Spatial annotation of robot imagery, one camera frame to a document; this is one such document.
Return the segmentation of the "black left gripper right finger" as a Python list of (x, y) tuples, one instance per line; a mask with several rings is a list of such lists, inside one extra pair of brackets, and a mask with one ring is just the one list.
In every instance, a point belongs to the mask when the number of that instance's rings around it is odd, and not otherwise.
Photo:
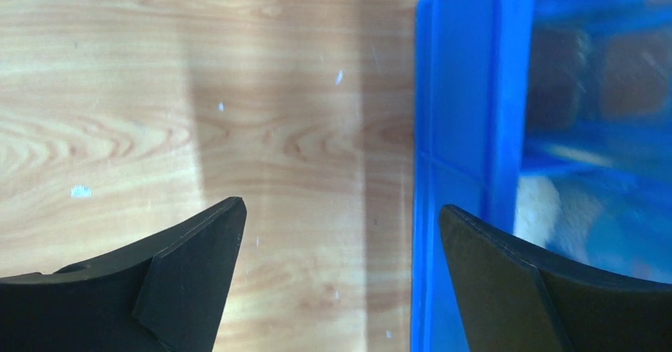
[(565, 258), (455, 205), (440, 233), (470, 350), (670, 350), (670, 285)]

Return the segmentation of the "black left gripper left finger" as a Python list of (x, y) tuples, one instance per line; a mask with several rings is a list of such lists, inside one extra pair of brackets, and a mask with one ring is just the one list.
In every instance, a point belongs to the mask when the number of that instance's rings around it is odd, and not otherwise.
[(210, 351), (246, 223), (229, 197), (52, 274), (1, 280), (4, 351)]

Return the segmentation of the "blue plastic divided bin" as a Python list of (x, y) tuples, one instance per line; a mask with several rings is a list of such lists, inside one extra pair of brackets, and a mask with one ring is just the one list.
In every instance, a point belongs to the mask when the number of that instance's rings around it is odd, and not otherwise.
[(514, 235), (519, 178), (545, 176), (607, 189), (671, 214), (671, 106), (660, 121), (576, 121), (563, 131), (527, 131), (538, 26), (594, 36), (671, 31), (671, 0), (419, 1), (414, 351), (472, 351), (441, 241), (446, 205)]

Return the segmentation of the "black lid seasoning jar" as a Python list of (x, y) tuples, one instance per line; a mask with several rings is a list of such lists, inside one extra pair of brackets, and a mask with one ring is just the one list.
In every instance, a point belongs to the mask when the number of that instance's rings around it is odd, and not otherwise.
[(563, 178), (523, 176), (514, 235), (576, 262), (648, 281), (671, 281), (671, 214)]

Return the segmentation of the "sauce bottle yellow cap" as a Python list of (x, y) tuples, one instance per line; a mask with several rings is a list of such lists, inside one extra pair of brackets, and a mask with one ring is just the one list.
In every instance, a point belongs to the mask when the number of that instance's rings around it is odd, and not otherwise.
[(526, 101), (529, 132), (563, 131), (576, 121), (660, 121), (671, 106), (671, 31), (594, 36), (538, 26)]

